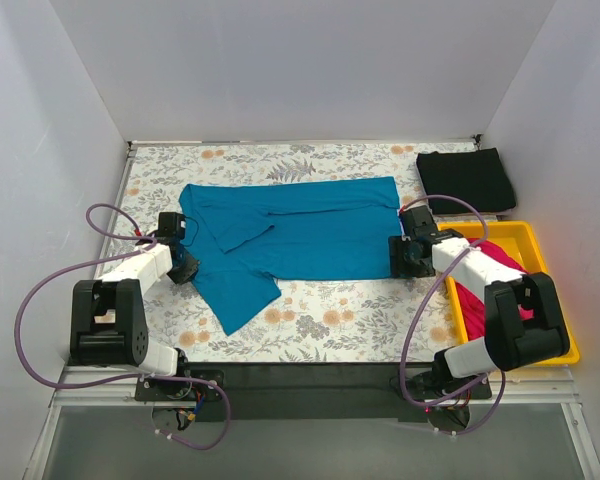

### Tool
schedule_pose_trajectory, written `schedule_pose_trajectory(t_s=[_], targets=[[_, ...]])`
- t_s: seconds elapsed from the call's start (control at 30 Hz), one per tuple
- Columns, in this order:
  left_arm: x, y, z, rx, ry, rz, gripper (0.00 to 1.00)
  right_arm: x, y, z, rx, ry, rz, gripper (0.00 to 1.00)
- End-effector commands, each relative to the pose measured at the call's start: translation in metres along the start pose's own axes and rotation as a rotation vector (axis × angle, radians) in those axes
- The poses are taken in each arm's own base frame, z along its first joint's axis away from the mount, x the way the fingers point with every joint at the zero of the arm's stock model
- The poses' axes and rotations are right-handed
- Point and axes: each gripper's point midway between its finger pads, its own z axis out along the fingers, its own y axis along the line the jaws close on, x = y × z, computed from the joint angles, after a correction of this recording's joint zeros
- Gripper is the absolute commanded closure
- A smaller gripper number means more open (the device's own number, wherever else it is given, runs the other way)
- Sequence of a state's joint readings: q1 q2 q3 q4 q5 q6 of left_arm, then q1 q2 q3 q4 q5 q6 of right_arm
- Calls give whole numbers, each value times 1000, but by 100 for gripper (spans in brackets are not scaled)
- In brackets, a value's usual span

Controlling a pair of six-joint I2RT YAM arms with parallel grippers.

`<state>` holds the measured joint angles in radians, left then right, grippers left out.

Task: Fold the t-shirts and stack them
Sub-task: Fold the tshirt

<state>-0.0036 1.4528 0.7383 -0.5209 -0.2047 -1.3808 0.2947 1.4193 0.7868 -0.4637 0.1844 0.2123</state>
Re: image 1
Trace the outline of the teal blue t shirt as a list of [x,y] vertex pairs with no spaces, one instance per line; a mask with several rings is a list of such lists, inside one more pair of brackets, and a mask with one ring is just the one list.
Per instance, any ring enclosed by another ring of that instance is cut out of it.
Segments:
[[390,275],[401,232],[391,177],[271,186],[187,185],[179,198],[200,265],[193,285],[232,335],[280,297],[280,280]]

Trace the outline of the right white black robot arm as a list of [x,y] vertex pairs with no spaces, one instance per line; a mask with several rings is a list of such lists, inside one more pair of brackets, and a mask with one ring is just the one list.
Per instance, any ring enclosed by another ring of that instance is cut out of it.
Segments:
[[484,307],[484,334],[435,354],[428,371],[408,377],[399,368],[402,391],[431,390],[448,399],[472,388],[479,376],[507,372],[562,357],[571,339],[552,278],[526,273],[487,255],[482,245],[489,225],[469,241],[460,232],[441,229],[425,206],[403,207],[399,236],[389,239],[394,278],[452,278]]

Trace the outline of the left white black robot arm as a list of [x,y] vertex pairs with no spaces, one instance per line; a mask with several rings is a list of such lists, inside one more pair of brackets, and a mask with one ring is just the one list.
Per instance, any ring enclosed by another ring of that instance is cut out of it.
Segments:
[[190,282],[199,261],[185,248],[185,216],[163,212],[158,217],[156,245],[146,241],[134,255],[96,280],[73,289],[70,358],[82,366],[126,367],[159,375],[158,387],[173,400],[185,398],[193,386],[191,373],[178,366],[177,349],[150,338],[143,296],[168,278]]

